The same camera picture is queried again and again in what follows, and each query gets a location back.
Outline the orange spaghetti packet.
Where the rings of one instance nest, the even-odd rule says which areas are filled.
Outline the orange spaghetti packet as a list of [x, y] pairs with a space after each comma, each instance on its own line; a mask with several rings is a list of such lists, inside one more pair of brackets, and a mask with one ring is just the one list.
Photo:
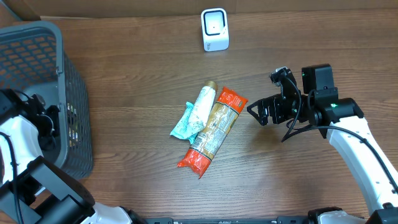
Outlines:
[[205, 128], [197, 134], [184, 158], [177, 163], [177, 167], [189, 167], [202, 177], [247, 102], [248, 99], [234, 90], [223, 87]]

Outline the white tube gold cap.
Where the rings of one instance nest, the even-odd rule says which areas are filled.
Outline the white tube gold cap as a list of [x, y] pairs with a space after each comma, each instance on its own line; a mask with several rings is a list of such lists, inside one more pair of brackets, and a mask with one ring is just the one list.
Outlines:
[[190, 134], [196, 134], [205, 128], [217, 89], [216, 82], [211, 80], [205, 82], [188, 117], [187, 131]]

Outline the teal snack packet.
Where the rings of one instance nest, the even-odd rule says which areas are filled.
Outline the teal snack packet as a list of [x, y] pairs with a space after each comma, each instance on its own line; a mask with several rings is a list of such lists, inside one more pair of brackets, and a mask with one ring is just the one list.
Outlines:
[[178, 121], [178, 123], [175, 125], [173, 130], [170, 132], [171, 136], [174, 136], [178, 139], [181, 140], [188, 140], [190, 144], [193, 144], [197, 134], [189, 134], [187, 133], [187, 128], [188, 128], [188, 118], [190, 116], [190, 113], [193, 110], [193, 103], [187, 101], [186, 102], [186, 109]]

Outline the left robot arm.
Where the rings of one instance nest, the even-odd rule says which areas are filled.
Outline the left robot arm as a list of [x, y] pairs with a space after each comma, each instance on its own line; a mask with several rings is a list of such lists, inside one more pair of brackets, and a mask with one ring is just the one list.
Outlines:
[[45, 109], [37, 95], [1, 90], [1, 211], [17, 223], [145, 223], [124, 207], [94, 200], [73, 177], [47, 161], [45, 142], [55, 147], [58, 108]]

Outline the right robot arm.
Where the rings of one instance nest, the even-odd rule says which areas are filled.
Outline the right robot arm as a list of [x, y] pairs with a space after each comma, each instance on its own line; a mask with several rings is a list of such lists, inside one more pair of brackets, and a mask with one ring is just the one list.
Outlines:
[[247, 107], [260, 125], [286, 123], [284, 141], [318, 130], [348, 166], [365, 199], [369, 218], [338, 207], [308, 212], [305, 223], [397, 223], [397, 170], [373, 137], [363, 111], [352, 98], [339, 98], [329, 64], [301, 70], [303, 90], [287, 67], [270, 74], [280, 93]]

